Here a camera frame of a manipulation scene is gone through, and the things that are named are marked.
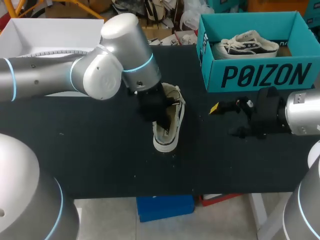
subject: white box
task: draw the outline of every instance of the white box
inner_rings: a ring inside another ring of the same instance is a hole
[[[52,50],[89,52],[100,43],[103,24],[102,19],[12,18],[0,34],[0,58]],[[79,92],[54,95],[84,96]]]

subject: shoe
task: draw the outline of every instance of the shoe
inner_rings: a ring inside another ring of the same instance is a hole
[[[179,131],[185,114],[186,102],[182,97],[178,86],[173,86],[168,83],[162,83],[162,86],[166,97],[174,98],[176,100],[176,104],[173,104],[166,109],[171,120],[169,131],[157,125],[156,121],[152,123],[153,145],[159,152],[169,153],[178,145]]]
[[[212,53],[216,60],[273,58],[279,45],[264,39],[255,30],[236,35],[231,39],[222,39],[213,45]]]

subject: white table leg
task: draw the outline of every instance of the white table leg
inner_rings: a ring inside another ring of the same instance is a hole
[[[259,230],[260,227],[267,221],[267,213],[264,201],[262,199],[261,193],[249,194],[249,200],[253,212],[255,226],[256,229]]]
[[[265,205],[260,193],[252,193],[249,195],[250,204],[257,229],[258,240],[271,240],[276,233],[283,227],[282,218],[285,206],[291,193],[286,194],[269,217],[267,217]]]

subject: plastic bag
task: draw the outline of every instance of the plastic bag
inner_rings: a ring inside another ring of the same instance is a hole
[[[184,0],[184,10],[180,20],[180,29],[186,25],[192,30],[199,28],[201,14],[214,14],[212,7],[208,6],[205,0]]]

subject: blue box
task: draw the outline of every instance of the blue box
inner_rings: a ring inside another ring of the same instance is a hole
[[[207,0],[207,4],[213,8],[216,14],[229,13],[236,5],[243,4],[246,0]]]
[[[303,18],[309,28],[320,26],[320,0],[309,0]]]
[[[215,60],[210,43],[256,30],[263,38],[288,46],[292,56]],[[208,92],[311,88],[320,71],[320,44],[298,12],[203,14],[197,54]]]
[[[318,27],[320,26],[320,13],[314,15],[305,15],[304,20],[310,29]]]
[[[309,0],[304,16],[314,16],[320,14],[320,0]]]
[[[195,209],[191,195],[137,197],[136,205],[141,223],[191,214]]]

